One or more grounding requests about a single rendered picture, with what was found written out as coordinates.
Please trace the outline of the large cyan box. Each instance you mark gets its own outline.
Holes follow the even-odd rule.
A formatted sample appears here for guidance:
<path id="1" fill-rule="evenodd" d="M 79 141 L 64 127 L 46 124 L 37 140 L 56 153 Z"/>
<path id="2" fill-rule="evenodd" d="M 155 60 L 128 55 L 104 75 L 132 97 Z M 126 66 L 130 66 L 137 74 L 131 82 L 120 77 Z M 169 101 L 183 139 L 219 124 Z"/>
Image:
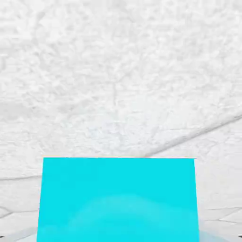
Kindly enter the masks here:
<path id="1" fill-rule="evenodd" d="M 45 158 L 37 242 L 199 242 L 194 160 Z"/>

